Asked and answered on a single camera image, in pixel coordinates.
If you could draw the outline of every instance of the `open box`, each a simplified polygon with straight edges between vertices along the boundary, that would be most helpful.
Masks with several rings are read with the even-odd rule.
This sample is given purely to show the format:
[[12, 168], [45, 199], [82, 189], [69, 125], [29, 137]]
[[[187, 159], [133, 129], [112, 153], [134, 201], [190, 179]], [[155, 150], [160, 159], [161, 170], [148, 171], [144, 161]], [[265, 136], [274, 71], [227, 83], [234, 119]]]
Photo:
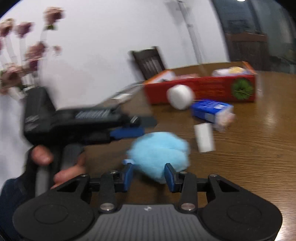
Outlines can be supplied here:
[[[247, 74], [213, 77], [212, 72], [238, 66]], [[198, 78], [173, 80], [180, 75], [197, 74]], [[166, 92], [175, 85], [187, 85], [195, 93], [195, 99], [212, 99], [222, 102], [253, 102], [256, 95], [255, 70], [244, 61], [192, 65], [164, 70], [144, 82], [144, 90], [151, 104], [168, 103]]]

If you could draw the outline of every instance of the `screw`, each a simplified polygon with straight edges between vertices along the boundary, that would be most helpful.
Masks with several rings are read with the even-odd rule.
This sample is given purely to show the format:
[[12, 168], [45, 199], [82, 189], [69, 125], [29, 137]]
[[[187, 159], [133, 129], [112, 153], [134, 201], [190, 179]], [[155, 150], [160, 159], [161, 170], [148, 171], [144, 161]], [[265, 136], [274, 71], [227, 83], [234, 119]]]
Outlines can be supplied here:
[[191, 211], [195, 209], [195, 205], [193, 203], [186, 202], [181, 205], [181, 208], [185, 211]]
[[104, 211], [111, 211], [115, 208], [113, 203], [110, 202], [106, 202], [101, 204], [100, 209], [104, 210]]

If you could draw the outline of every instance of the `fluffy blue object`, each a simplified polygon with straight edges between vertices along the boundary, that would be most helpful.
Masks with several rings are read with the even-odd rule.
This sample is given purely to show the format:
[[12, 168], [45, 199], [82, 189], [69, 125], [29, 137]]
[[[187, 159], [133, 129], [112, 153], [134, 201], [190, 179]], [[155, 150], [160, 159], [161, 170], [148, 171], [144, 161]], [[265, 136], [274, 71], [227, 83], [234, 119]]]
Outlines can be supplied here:
[[170, 163], [177, 171], [189, 166], [187, 141], [169, 132], [154, 132], [136, 139], [126, 162], [159, 183], [165, 183], [164, 167]]

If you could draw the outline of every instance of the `gray ribbed panel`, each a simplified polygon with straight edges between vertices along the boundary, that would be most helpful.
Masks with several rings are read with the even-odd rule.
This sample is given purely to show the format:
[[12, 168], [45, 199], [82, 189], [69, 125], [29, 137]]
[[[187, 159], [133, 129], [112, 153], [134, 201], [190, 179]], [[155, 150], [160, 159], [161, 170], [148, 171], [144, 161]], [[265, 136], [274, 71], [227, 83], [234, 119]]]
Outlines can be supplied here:
[[114, 214], [101, 215], [88, 234], [77, 241], [218, 241], [194, 215], [173, 205], [123, 205]]

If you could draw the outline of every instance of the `green clover print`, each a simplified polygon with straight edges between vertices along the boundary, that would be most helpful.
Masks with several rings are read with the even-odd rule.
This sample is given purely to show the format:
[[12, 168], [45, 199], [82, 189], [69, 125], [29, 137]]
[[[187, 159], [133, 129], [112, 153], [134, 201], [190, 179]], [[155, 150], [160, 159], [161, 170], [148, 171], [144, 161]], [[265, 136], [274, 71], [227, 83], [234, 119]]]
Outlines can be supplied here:
[[254, 88], [248, 79], [236, 79], [232, 84], [232, 95], [239, 100], [247, 100], [253, 93]]

